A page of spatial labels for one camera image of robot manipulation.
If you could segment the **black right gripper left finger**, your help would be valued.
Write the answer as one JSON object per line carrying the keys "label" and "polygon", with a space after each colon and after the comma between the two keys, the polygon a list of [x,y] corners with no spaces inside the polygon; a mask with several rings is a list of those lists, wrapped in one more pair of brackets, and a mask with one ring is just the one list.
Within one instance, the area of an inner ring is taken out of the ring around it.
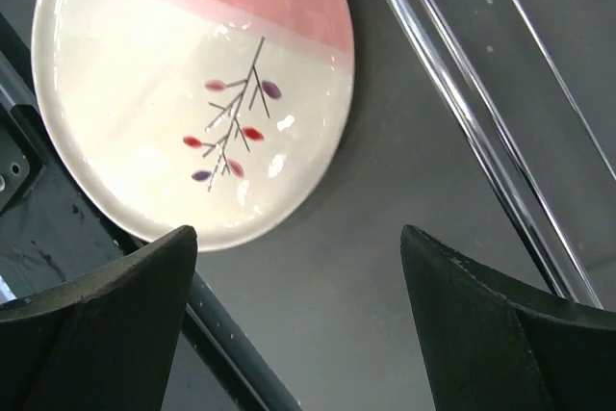
{"label": "black right gripper left finger", "polygon": [[4,410],[159,410],[197,257],[181,226],[1,306]]}

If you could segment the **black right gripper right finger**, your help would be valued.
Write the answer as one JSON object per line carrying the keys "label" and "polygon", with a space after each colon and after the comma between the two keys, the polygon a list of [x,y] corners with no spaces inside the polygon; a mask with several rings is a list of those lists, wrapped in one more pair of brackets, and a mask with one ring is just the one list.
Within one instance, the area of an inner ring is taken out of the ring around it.
{"label": "black right gripper right finger", "polygon": [[615,315],[548,294],[407,225],[400,255],[438,410],[612,410]]}

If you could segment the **metal wire dish rack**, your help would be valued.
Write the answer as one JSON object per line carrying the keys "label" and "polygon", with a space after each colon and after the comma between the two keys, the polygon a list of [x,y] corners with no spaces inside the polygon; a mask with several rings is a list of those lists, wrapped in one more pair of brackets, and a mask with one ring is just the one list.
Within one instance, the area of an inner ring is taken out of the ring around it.
{"label": "metal wire dish rack", "polygon": [[387,0],[548,288],[615,307],[615,165],[520,0]]}

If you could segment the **pink and cream plate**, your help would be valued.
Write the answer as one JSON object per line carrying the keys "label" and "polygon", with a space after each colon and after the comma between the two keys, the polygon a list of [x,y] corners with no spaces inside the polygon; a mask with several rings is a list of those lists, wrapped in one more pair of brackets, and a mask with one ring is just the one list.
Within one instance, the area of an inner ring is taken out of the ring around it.
{"label": "pink and cream plate", "polygon": [[247,243],[322,179],[351,108],[347,0],[37,0],[38,107],[88,198],[148,242]]}

